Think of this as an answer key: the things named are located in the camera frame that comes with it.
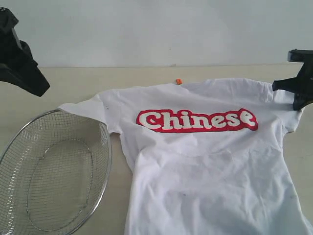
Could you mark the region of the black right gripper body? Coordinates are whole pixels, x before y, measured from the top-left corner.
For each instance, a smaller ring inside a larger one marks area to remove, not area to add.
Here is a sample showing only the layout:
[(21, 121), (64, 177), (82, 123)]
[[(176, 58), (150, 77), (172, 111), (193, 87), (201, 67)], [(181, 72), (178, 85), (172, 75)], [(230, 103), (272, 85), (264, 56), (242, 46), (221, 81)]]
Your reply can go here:
[(306, 61), (296, 77), (295, 100), (313, 98), (313, 62)]

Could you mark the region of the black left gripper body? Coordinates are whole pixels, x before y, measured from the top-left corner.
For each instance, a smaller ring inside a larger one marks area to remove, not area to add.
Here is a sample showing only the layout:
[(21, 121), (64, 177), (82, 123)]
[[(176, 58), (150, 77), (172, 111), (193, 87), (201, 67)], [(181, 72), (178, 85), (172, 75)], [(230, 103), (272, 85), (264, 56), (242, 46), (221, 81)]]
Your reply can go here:
[(8, 8), (0, 8), (0, 62), (15, 71), (36, 68), (38, 63), (33, 59), (30, 47), (19, 40), (15, 32), (18, 22)]

